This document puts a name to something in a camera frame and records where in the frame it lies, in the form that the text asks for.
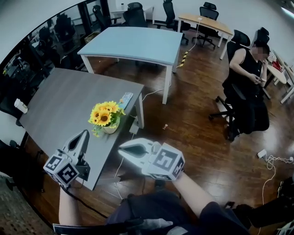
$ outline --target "flower pot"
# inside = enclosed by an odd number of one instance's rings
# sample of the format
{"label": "flower pot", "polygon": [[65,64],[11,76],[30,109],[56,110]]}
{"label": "flower pot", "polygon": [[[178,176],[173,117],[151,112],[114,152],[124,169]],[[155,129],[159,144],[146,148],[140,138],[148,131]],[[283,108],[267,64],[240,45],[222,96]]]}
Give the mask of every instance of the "flower pot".
{"label": "flower pot", "polygon": [[113,134],[118,128],[119,128],[120,119],[117,122],[117,125],[115,128],[111,127],[102,127],[102,131],[106,134]]}

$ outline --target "black pants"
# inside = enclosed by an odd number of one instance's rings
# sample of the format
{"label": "black pants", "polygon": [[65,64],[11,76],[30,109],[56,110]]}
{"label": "black pants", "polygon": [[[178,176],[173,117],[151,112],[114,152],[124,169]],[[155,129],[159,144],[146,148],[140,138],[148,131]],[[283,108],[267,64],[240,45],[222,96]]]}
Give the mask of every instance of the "black pants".
{"label": "black pants", "polygon": [[266,105],[262,99],[234,99],[235,125],[240,133],[250,134],[253,131],[264,131],[270,126]]}

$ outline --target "yellow black caution tape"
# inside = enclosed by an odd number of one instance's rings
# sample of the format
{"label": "yellow black caution tape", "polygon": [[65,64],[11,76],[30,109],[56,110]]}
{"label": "yellow black caution tape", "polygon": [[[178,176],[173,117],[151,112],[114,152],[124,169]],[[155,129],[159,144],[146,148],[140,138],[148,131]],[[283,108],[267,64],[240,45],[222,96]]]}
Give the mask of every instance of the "yellow black caution tape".
{"label": "yellow black caution tape", "polygon": [[185,54],[183,56],[183,59],[182,59],[182,62],[181,62],[181,64],[178,67],[183,67],[184,66],[184,63],[186,61],[186,57],[187,57],[188,53],[189,53],[189,51],[186,51],[185,52]]}

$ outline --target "hand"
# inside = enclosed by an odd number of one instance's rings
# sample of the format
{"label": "hand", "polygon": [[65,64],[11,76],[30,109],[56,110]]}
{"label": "hand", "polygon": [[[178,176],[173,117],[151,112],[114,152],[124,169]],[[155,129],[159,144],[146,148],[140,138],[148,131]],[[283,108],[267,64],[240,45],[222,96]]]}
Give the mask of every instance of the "hand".
{"label": "hand", "polygon": [[268,65],[268,61],[267,60],[263,60],[262,61],[262,66],[263,66],[264,69],[267,68],[267,65]]}
{"label": "hand", "polygon": [[260,79],[257,75],[255,75],[255,74],[253,74],[253,73],[251,73],[251,74],[248,76],[248,78],[249,78],[254,84],[259,84],[259,83],[261,83],[261,79]]}

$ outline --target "man sitting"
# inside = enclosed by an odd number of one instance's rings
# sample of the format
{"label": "man sitting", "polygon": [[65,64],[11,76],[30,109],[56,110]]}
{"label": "man sitting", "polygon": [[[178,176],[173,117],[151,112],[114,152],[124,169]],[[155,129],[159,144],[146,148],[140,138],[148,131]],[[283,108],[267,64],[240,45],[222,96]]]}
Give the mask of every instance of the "man sitting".
{"label": "man sitting", "polygon": [[[263,98],[258,96],[260,87],[266,84],[267,57],[270,48],[265,42],[255,41],[251,50],[237,50],[230,62],[228,79],[223,83],[224,93],[235,111],[233,138],[241,133],[264,131],[269,128],[269,117]],[[240,97],[232,89],[235,84],[245,96]]]}

